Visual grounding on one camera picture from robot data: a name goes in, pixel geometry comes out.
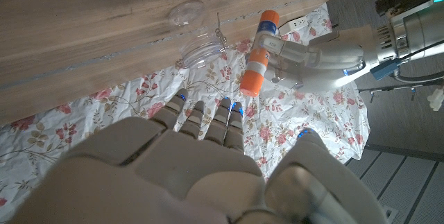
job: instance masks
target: orange cap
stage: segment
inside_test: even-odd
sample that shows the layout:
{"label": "orange cap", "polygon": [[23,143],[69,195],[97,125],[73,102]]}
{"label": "orange cap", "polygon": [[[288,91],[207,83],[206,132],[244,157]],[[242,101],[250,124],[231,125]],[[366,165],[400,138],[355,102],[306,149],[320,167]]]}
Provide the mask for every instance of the orange cap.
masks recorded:
{"label": "orange cap", "polygon": [[256,71],[245,71],[240,90],[247,96],[258,96],[263,82],[263,75]]}
{"label": "orange cap", "polygon": [[279,24],[279,14],[273,10],[266,10],[262,13],[261,20],[259,22],[265,20],[271,21],[277,26]]}

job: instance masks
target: orange and white bottle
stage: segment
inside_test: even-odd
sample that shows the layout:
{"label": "orange and white bottle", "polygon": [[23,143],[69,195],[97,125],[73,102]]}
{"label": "orange and white bottle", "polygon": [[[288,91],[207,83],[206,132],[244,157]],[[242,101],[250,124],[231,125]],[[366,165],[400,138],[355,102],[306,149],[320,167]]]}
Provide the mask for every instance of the orange and white bottle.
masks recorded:
{"label": "orange and white bottle", "polygon": [[277,25],[279,24],[279,15],[273,10],[266,10],[262,13],[259,26],[253,43],[250,57],[247,61],[245,74],[241,81],[240,90],[247,96],[258,96],[262,83],[264,82],[264,74],[268,65],[270,53],[260,47],[259,39],[262,35],[275,36],[278,33]]}

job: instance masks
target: white tablecloth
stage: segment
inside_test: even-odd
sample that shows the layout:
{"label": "white tablecloth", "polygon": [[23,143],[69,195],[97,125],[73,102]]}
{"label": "white tablecloth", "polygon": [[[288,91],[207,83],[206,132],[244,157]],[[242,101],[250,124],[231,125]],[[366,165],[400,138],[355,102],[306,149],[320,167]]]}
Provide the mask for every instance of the white tablecloth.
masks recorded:
{"label": "white tablecloth", "polygon": [[[308,14],[308,20],[309,26],[283,38],[306,44],[332,30],[325,4]],[[341,162],[359,159],[370,128],[355,84],[302,94],[265,81],[259,97],[246,97],[239,92],[239,84],[251,44],[244,40],[231,46],[203,69],[169,67],[0,127],[0,221],[10,218],[61,154],[122,118],[153,116],[181,87],[189,90],[189,99],[176,129],[194,103],[204,100],[200,138],[223,97],[244,105],[245,153],[257,162],[265,178],[306,126],[320,134]]]}

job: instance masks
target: wooden table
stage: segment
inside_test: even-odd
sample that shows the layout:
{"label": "wooden table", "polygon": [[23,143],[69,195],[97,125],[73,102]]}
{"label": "wooden table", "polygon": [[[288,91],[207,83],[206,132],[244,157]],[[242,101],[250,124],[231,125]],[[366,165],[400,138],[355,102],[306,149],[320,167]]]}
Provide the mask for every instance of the wooden table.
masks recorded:
{"label": "wooden table", "polygon": [[[167,15],[188,0],[0,0],[0,124],[171,66],[180,58]],[[228,44],[253,37],[262,11],[280,22],[327,0],[200,0]]]}

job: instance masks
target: robotic hand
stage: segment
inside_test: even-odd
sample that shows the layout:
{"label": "robotic hand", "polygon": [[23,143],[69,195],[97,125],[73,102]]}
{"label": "robotic hand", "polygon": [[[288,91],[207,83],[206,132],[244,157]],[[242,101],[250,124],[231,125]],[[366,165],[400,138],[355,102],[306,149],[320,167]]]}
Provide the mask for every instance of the robotic hand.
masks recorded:
{"label": "robotic hand", "polygon": [[244,155],[242,105],[224,98],[202,141],[199,101],[172,131],[181,89],[149,119],[119,121],[71,149],[11,223],[385,223],[374,195],[312,129],[265,183]]}

